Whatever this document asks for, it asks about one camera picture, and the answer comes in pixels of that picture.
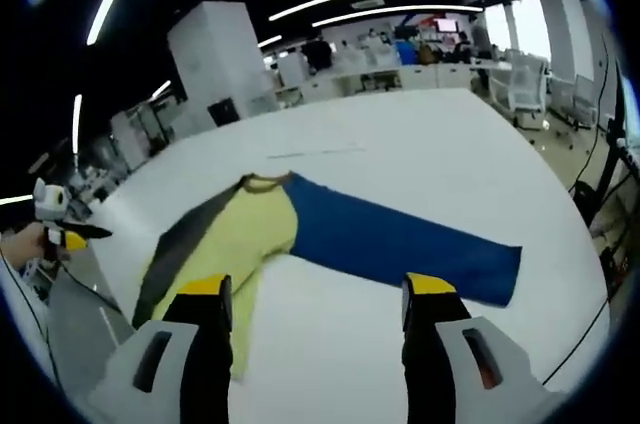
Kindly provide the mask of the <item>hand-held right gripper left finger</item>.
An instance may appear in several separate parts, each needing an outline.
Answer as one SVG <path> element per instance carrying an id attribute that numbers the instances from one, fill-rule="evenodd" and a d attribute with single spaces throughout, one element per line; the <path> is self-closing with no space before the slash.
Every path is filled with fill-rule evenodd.
<path id="1" fill-rule="evenodd" d="M 231 278 L 183 286 L 111 355 L 88 401 L 105 423 L 227 423 Z"/>

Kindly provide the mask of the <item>person's left hand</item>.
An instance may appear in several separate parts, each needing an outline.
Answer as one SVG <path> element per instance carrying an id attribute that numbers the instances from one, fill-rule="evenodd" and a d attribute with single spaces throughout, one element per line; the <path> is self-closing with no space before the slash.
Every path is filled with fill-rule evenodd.
<path id="1" fill-rule="evenodd" d="M 43 258 L 47 233 L 40 222 L 32 222 L 17 233 L 1 237 L 1 254 L 14 269 L 22 268 L 28 261 Z"/>

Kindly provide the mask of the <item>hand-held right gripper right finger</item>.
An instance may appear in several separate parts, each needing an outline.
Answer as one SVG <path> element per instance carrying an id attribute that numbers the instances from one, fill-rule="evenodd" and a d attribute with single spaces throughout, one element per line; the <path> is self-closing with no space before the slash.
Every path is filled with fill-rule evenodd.
<path id="1" fill-rule="evenodd" d="M 469 314 L 453 285 L 408 273 L 402 364 L 409 423 L 536 423 L 550 392 L 527 353 L 483 317 Z"/>

